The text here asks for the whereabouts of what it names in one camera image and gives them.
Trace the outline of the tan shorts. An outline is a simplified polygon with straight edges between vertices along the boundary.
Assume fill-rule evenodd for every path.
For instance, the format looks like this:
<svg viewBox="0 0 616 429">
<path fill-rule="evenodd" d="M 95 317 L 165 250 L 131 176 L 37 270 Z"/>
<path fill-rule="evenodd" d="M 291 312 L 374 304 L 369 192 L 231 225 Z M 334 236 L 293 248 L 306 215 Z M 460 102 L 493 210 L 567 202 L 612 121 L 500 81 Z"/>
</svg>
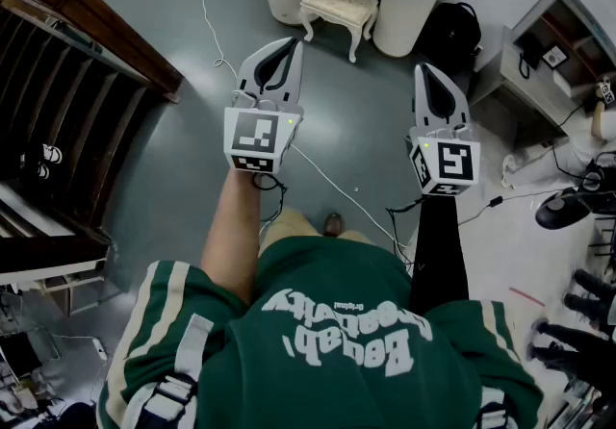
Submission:
<svg viewBox="0 0 616 429">
<path fill-rule="evenodd" d="M 284 207 L 280 215 L 268 227 L 265 237 L 260 245 L 259 255 L 276 242 L 293 237 L 324 237 L 322 229 L 318 231 L 312 223 L 299 211 Z M 365 244 L 372 244 L 366 236 L 355 230 L 346 230 L 335 239 L 352 240 Z"/>
</svg>

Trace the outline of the pair of white sneakers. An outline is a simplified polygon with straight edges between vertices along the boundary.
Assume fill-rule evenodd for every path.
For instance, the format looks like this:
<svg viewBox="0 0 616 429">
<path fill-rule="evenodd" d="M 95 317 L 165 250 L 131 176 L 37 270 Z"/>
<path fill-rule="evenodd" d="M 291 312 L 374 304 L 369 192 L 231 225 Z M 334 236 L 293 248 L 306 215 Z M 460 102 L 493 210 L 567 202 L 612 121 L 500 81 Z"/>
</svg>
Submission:
<svg viewBox="0 0 616 429">
<path fill-rule="evenodd" d="M 46 180 L 52 164 L 63 161 L 63 152 L 54 145 L 35 142 L 27 146 L 21 155 L 21 170 L 24 176 Z"/>
</svg>

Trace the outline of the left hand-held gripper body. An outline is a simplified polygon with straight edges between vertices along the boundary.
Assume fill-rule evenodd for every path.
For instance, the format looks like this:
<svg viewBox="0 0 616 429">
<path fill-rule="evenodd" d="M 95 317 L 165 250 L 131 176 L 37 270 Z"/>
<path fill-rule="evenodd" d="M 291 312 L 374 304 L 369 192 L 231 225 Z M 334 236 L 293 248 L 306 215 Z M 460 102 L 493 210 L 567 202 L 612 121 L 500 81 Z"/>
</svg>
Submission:
<svg viewBox="0 0 616 429">
<path fill-rule="evenodd" d="M 224 110 L 223 152 L 232 169 L 275 175 L 294 141 L 304 110 L 233 92 Z"/>
</svg>

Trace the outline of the grey bedside cabinet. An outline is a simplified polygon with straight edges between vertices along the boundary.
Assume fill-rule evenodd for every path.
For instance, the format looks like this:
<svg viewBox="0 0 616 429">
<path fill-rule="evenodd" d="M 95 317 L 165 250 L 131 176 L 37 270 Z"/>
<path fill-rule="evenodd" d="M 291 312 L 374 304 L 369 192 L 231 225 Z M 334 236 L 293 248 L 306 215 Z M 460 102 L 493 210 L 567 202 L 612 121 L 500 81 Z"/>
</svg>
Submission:
<svg viewBox="0 0 616 429">
<path fill-rule="evenodd" d="M 558 44 L 569 60 L 552 70 L 541 58 L 525 80 L 518 68 L 524 33 L 538 38 L 542 56 Z M 581 0 L 538 0 L 515 26 L 503 29 L 500 50 L 477 72 L 470 102 L 495 100 L 512 112 L 518 146 L 552 142 L 589 120 L 603 77 L 616 87 L 616 38 Z"/>
</svg>

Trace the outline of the brown right shoe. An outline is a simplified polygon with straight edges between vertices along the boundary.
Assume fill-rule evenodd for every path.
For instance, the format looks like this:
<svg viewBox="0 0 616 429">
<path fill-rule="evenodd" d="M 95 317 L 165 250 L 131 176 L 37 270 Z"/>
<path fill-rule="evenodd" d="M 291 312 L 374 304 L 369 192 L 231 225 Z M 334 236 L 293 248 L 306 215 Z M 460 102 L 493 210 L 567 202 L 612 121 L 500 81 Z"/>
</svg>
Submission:
<svg viewBox="0 0 616 429">
<path fill-rule="evenodd" d="M 344 231 L 344 221 L 340 214 L 331 213 L 327 216 L 324 224 L 322 234 L 325 237 L 337 238 Z"/>
</svg>

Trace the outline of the black backpack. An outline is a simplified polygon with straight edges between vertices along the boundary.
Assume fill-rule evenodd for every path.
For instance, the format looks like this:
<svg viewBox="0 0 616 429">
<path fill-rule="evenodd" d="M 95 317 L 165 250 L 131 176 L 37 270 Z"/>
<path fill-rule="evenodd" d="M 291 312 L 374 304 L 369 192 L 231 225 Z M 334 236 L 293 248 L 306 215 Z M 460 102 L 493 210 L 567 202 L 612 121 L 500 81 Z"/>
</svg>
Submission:
<svg viewBox="0 0 616 429">
<path fill-rule="evenodd" d="M 416 42 L 417 50 L 433 65 L 456 74 L 477 55 L 481 30 L 468 3 L 440 3 L 430 13 Z"/>
</svg>

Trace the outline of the black office chair base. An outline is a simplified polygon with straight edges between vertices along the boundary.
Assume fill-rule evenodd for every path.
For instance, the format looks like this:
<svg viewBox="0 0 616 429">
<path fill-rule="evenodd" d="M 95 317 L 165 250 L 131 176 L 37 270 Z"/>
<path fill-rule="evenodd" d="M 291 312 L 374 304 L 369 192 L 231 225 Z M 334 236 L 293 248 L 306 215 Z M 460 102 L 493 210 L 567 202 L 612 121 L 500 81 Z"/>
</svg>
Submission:
<svg viewBox="0 0 616 429">
<path fill-rule="evenodd" d="M 563 305 L 586 316 L 607 338 L 540 318 L 533 323 L 532 332 L 547 335 L 570 348 L 562 350 L 529 343 L 526 358 L 586 382 L 603 395 L 616 395 L 616 286 L 583 269 L 576 269 L 572 278 L 591 296 L 584 298 L 567 292 L 562 297 Z"/>
</svg>

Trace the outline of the small framed picture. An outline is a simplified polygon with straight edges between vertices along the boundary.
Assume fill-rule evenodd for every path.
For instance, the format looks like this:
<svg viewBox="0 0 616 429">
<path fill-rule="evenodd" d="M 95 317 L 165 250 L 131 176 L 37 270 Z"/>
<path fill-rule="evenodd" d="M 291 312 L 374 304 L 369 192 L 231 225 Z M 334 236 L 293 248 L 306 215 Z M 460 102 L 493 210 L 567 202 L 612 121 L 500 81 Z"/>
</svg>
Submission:
<svg viewBox="0 0 616 429">
<path fill-rule="evenodd" d="M 542 59 L 552 70 L 555 70 L 567 62 L 569 56 L 565 50 L 555 44 L 543 54 Z"/>
</svg>

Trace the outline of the black telephone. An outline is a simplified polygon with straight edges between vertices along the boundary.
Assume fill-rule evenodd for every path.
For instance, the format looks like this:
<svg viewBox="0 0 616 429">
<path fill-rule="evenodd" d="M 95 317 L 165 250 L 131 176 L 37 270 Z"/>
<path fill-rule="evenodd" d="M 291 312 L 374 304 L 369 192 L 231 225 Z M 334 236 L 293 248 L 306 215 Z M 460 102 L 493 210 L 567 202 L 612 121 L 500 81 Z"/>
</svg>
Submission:
<svg viewBox="0 0 616 429">
<path fill-rule="evenodd" d="M 530 70 L 536 69 L 542 58 L 542 45 L 538 38 L 532 33 L 524 33 L 518 39 L 518 45 L 521 48 L 519 57 L 519 72 L 521 76 L 528 80 Z"/>
</svg>

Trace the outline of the dark wooden bed frame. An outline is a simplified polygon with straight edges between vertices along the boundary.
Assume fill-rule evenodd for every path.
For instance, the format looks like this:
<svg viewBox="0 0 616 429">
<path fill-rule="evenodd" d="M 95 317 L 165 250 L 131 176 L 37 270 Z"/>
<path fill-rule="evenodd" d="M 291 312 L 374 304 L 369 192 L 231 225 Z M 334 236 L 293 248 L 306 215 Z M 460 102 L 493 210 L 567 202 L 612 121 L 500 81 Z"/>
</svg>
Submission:
<svg viewBox="0 0 616 429">
<path fill-rule="evenodd" d="M 0 290 L 77 312 L 77 288 L 103 279 L 116 178 L 182 82 L 104 0 L 0 0 Z M 35 142 L 63 152 L 46 180 L 21 170 Z"/>
</svg>

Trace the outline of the green striped shirt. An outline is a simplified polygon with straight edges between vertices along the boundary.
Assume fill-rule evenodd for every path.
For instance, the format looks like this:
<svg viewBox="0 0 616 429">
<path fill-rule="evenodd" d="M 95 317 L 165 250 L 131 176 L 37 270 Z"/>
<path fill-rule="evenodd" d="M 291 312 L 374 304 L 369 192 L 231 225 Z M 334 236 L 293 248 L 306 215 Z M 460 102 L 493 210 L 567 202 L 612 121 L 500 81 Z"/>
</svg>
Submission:
<svg viewBox="0 0 616 429">
<path fill-rule="evenodd" d="M 152 264 L 97 407 L 100 429 L 534 429 L 543 394 L 499 302 L 410 311 L 374 245 L 286 238 L 245 304 L 199 268 Z"/>
</svg>

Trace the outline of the person's right forearm black sleeve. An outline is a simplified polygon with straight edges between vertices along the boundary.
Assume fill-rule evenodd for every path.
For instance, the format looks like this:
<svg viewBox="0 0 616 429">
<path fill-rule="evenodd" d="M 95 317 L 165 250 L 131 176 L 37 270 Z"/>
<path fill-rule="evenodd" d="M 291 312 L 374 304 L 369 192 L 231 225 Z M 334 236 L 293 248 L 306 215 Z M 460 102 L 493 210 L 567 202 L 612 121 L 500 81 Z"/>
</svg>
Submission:
<svg viewBox="0 0 616 429">
<path fill-rule="evenodd" d="M 421 205 L 410 311 L 425 316 L 441 305 L 468 299 L 456 199 L 430 196 Z"/>
</svg>

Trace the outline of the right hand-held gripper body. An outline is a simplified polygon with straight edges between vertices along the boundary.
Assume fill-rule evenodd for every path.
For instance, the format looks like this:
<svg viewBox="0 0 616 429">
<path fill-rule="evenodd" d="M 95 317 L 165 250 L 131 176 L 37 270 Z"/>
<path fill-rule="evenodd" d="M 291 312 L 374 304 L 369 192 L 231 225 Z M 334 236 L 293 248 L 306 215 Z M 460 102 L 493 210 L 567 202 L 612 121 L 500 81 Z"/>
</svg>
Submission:
<svg viewBox="0 0 616 429">
<path fill-rule="evenodd" d="M 478 183 L 480 143 L 472 126 L 409 130 L 409 160 L 425 196 L 456 196 Z"/>
</svg>

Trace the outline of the person's left forearm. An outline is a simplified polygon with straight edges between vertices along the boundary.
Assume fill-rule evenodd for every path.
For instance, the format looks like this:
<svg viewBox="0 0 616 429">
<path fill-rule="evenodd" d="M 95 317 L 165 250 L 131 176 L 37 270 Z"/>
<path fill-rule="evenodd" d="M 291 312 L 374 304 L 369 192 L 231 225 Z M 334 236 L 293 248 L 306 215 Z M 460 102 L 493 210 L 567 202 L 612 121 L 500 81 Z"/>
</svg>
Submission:
<svg viewBox="0 0 616 429">
<path fill-rule="evenodd" d="M 231 169 L 203 249 L 200 267 L 213 283 L 251 302 L 259 252 L 261 192 L 249 172 Z"/>
</svg>

